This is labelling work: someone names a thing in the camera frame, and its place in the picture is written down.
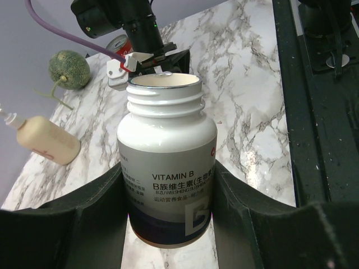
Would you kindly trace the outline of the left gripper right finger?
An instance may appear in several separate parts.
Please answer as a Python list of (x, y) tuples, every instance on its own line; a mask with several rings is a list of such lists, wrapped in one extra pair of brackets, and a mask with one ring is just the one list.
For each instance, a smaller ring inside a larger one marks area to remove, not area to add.
[(214, 166), (220, 268), (357, 268), (358, 203), (276, 201)]

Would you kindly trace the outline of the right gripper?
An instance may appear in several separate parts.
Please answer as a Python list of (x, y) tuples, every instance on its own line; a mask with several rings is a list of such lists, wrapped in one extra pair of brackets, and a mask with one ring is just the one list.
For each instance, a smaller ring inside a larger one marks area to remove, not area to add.
[(177, 46), (167, 43), (154, 53), (154, 56), (137, 64), (137, 75), (148, 75), (155, 73), (155, 68), (160, 67), (162, 72), (190, 73), (190, 50), (182, 50), (177, 53), (165, 55), (165, 53), (176, 50)]

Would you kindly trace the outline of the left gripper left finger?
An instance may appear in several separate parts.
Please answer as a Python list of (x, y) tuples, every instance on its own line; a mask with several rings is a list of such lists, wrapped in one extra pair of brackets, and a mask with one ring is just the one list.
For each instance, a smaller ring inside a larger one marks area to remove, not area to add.
[(1, 268), (120, 268), (127, 213), (120, 164), (39, 208), (1, 210)]

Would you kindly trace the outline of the small pill bottle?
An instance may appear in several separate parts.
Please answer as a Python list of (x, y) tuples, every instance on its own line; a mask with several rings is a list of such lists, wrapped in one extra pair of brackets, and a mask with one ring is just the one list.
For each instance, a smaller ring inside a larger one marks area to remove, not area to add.
[(154, 247), (191, 244), (213, 208), (217, 126), (204, 112), (202, 79), (185, 73), (129, 80), (118, 149), (135, 234)]

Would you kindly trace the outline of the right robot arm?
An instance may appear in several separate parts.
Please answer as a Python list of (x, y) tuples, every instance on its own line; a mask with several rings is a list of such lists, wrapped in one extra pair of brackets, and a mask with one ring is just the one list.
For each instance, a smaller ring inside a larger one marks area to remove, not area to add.
[(163, 43), (150, 1), (79, 0), (71, 3), (71, 11), (88, 37), (95, 39), (123, 28), (134, 52), (153, 54), (137, 64), (136, 70), (129, 73), (130, 78), (153, 74), (155, 67), (164, 72), (190, 72), (188, 49), (166, 56), (177, 46), (173, 42)]

